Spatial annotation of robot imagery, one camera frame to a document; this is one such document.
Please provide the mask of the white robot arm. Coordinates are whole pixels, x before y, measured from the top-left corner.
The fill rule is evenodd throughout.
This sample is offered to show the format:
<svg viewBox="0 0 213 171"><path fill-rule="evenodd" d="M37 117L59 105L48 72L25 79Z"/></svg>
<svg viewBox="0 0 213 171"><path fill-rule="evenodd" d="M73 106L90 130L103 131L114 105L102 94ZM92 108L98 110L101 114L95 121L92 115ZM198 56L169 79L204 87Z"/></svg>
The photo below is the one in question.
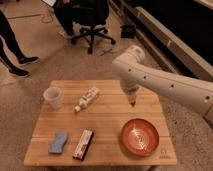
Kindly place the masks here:
<svg viewBox="0 0 213 171"><path fill-rule="evenodd" d="M200 114L213 129L213 82L153 69L143 65L144 59L143 49L132 45L112 62L129 103L143 86Z"/></svg>

